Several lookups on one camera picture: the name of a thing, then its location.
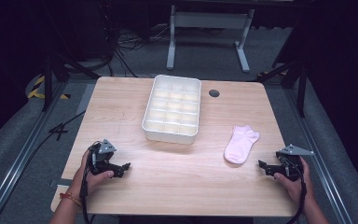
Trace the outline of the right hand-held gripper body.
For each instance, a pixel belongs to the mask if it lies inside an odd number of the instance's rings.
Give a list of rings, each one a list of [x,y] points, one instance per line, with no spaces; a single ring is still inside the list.
[[[276,157],[280,161],[279,173],[291,181],[298,180],[304,173],[301,156],[313,156],[311,150],[297,147],[294,145],[286,146],[276,152]]]

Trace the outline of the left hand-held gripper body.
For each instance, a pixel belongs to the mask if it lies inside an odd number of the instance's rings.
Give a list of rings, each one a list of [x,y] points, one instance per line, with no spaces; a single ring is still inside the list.
[[[88,165],[93,175],[98,175],[105,171],[120,170],[118,165],[112,164],[109,160],[116,151],[115,147],[107,140],[97,141],[89,147]]]

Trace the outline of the pink sock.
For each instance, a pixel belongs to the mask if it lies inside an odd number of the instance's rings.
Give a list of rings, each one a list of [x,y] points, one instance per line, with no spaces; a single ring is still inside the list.
[[[244,164],[259,133],[251,126],[234,126],[231,138],[224,151],[224,159],[233,164]]]

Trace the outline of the white divided storage box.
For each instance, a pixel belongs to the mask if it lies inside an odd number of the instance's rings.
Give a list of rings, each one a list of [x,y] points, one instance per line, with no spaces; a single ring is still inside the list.
[[[196,78],[154,78],[142,127],[148,140],[191,145],[199,130],[201,82]]]

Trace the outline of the person's right hand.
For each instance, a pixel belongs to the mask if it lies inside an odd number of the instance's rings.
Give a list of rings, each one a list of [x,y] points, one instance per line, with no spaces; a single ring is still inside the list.
[[[302,165],[303,165],[303,178],[304,183],[306,185],[307,193],[305,195],[305,201],[304,206],[310,205],[311,202],[314,202],[314,193],[313,193],[313,186],[310,179],[310,169],[307,164],[307,162],[300,158]],[[286,178],[284,175],[275,173],[273,176],[275,179],[277,179],[288,191],[289,196],[291,199],[295,202],[295,204],[300,204],[300,196],[301,196],[301,181],[291,181],[288,178]]]

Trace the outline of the person's left hand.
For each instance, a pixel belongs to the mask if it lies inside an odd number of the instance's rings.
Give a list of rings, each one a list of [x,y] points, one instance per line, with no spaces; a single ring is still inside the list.
[[[68,188],[68,192],[73,193],[74,195],[80,194],[80,189],[81,189],[82,181],[83,181],[83,175],[84,175],[85,168],[87,165],[89,153],[90,152],[88,150],[86,150],[84,152],[80,166],[77,169],[77,171],[73,177],[72,184]],[[88,194],[91,194],[101,183],[104,182],[104,180],[112,178],[113,175],[114,175],[113,171],[106,171],[106,172],[100,173],[98,175],[87,174],[86,181],[88,183]]]

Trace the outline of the black tripod stand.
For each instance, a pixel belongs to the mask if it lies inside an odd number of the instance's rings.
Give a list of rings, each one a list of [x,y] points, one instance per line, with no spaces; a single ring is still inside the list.
[[[299,115],[304,118],[304,102],[307,84],[307,68],[306,64],[302,61],[285,63],[273,70],[265,73],[262,72],[257,76],[255,82],[263,83],[281,73],[285,72],[286,75],[281,81],[281,86],[284,89],[291,89],[295,83],[298,82],[297,96],[296,96],[296,109]]]
[[[67,82],[70,75],[65,67],[66,64],[71,65],[75,70],[85,74],[92,79],[98,79],[100,76],[92,72],[80,63],[64,56],[61,53],[50,53],[44,65],[43,75],[45,77],[45,100],[43,111],[46,112],[53,102],[53,78],[57,78],[59,82]]]

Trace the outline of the yellow black hazard tape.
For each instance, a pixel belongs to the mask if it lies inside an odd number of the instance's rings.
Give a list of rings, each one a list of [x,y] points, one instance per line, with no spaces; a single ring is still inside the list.
[[[32,89],[30,90],[30,92],[28,93],[27,97],[28,98],[40,98],[40,99],[44,99],[45,98],[45,94],[40,92],[39,89],[41,88],[42,84],[45,81],[45,77],[43,75],[41,75],[36,82],[34,83]]]

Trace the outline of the aluminium floor rail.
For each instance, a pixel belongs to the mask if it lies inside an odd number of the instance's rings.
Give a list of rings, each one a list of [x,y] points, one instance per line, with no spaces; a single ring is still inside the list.
[[[39,149],[37,141],[42,133],[42,129],[47,124],[48,116],[51,114],[54,106],[59,101],[65,87],[66,83],[57,84],[52,96],[49,98],[49,106],[46,110],[40,112],[17,157],[7,169],[4,179],[0,184],[0,214],[4,210],[10,195],[12,194],[14,188],[16,188],[16,185],[21,179],[21,175],[25,171],[28,163]]]
[[[289,105],[295,114],[295,118],[297,123],[300,126],[301,132],[305,135],[308,149],[313,152],[313,156],[311,156],[312,164],[316,169],[316,172],[320,178],[320,181],[324,187],[324,192],[334,210],[335,216],[339,224],[353,224],[351,216],[342,201],[342,198],[338,192],[337,185],[333,177],[331,176],[326,163],[320,153],[319,148],[311,134],[310,128],[306,119],[300,116],[296,106],[296,97],[292,93],[291,90],[284,90],[284,95],[286,96]]]

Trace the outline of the grey metal desk frame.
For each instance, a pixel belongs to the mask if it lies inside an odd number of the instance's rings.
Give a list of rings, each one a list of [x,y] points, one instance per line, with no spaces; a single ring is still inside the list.
[[[211,29],[231,29],[241,30],[241,39],[234,43],[241,70],[243,73],[250,72],[244,44],[251,28],[255,11],[250,9],[245,14],[227,14],[227,13],[207,13],[207,12],[182,12],[177,11],[176,6],[171,6],[170,15],[170,44],[168,48],[168,56],[166,67],[173,70],[175,59],[175,30],[177,28],[211,28]]]

